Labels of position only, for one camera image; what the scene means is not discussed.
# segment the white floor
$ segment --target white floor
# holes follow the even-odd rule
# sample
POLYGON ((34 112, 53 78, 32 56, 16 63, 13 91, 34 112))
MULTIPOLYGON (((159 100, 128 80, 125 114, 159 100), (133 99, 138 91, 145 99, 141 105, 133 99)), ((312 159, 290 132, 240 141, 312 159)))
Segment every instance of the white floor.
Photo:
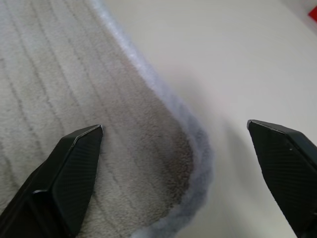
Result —
POLYGON ((317 144, 317 0, 105 0, 191 107, 216 152, 206 206, 179 238, 294 238, 246 129, 260 119, 317 144))

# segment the floor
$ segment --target floor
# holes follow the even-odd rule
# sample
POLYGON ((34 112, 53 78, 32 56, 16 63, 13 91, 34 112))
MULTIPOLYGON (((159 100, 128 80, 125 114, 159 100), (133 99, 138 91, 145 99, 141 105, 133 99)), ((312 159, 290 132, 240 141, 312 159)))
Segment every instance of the floor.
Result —
POLYGON ((279 123, 317 144, 316 0, 105 0, 159 75, 208 131, 208 203, 178 238, 295 238, 246 129, 279 123))

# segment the red object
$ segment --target red object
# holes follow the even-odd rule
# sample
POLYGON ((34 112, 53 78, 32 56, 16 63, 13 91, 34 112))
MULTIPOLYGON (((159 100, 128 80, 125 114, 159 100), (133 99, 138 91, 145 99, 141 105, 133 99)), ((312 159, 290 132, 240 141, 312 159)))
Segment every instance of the red object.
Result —
POLYGON ((308 16, 317 21, 317 6, 308 14, 308 16))

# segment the carpet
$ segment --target carpet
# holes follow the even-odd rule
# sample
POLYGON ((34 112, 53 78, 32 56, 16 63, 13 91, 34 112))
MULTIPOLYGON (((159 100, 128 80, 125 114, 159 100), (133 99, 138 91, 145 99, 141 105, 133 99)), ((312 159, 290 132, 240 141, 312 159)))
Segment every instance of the carpet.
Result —
POLYGON ((172 237, 206 199, 206 133, 100 0, 0 1, 0 97, 0 212, 61 137, 94 124, 79 237, 172 237))

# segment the rug edge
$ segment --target rug edge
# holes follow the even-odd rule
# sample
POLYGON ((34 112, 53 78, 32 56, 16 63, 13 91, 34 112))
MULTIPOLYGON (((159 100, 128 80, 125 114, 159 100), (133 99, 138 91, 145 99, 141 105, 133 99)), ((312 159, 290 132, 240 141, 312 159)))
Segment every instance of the rug edge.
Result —
POLYGON ((136 230, 131 238, 171 238, 194 218, 207 199, 208 187, 212 182, 213 152, 208 135, 184 102, 178 98, 158 76, 152 66, 137 50, 121 26, 108 11, 103 0, 88 0, 90 7, 98 13, 102 24, 113 34, 121 49, 127 54, 147 86, 154 91, 173 117, 180 123, 193 149, 194 170, 189 188, 180 204, 157 222, 136 230))

